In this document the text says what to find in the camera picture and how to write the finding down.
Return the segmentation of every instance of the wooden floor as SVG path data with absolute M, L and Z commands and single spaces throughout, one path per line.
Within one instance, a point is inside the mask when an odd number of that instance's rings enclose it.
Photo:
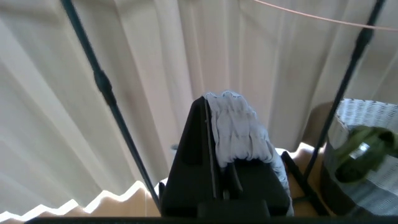
M 303 172 L 311 157 L 311 150 L 305 148 L 299 149 L 297 152 L 291 154 L 296 164 Z M 315 167 L 308 178 L 309 184 L 319 194 L 320 186 L 320 165 L 322 163 L 323 154 L 321 153 L 317 159 Z M 292 197 L 303 196 L 298 183 L 289 174 L 289 184 Z M 298 217 L 315 217 L 317 213 L 309 202 L 301 202 L 294 205 L 295 216 Z M 52 213 L 44 212 L 40 217 L 53 217 Z M 124 202 L 118 202 L 111 198 L 104 198 L 98 207 L 91 213 L 86 213 L 81 207 L 76 207 L 64 215 L 65 217 L 159 217 L 154 201 L 150 194 L 144 188 L 139 190 Z M 21 221 L 8 219 L 5 223 L 22 223 Z

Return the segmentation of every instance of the clothing tag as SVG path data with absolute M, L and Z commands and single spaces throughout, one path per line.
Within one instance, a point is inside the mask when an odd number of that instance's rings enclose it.
M 357 149 L 355 149 L 352 153 L 349 154 L 349 156 L 353 159 L 358 158 L 359 156 L 362 156 L 365 154 L 365 152 L 369 149 L 369 145 L 366 144 L 365 142 L 362 142 Z

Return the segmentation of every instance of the white cloth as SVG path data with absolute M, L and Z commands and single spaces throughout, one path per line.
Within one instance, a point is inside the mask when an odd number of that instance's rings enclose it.
M 289 183 L 282 159 L 270 143 L 267 129 L 243 96 L 225 91 L 220 96 L 204 95 L 210 105 L 216 157 L 221 168 L 235 159 L 260 159 L 270 163 L 290 198 L 288 216 L 294 214 Z

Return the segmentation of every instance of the curtain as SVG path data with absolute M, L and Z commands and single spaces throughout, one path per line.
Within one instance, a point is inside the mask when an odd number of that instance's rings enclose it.
M 267 0 L 364 24 L 372 0 Z M 250 0 L 75 0 L 152 183 L 167 177 L 194 99 L 243 94 L 276 147 L 294 151 L 311 110 L 333 100 L 359 27 Z M 378 26 L 394 27 L 389 0 Z M 23 215 L 140 173 L 59 1 L 0 1 L 0 213 Z M 346 97 L 397 103 L 398 36 L 376 31 Z

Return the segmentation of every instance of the gray fabric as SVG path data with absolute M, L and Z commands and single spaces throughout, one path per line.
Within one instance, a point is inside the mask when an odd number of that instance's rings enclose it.
M 367 211 L 375 215 L 398 215 L 398 197 L 390 191 L 381 189 L 368 180 L 358 184 L 342 184 L 336 180 L 335 171 L 339 164 L 334 156 L 334 150 L 328 142 L 323 161 L 332 181 L 337 183 L 354 203 Z
M 216 157 L 221 168 L 235 159 L 260 159 L 270 163 L 290 198 L 288 216 L 293 216 L 289 183 L 282 159 L 270 143 L 267 129 L 258 121 L 256 112 L 243 96 L 225 91 L 220 96 L 204 95 L 211 110 L 211 125 L 216 144 Z

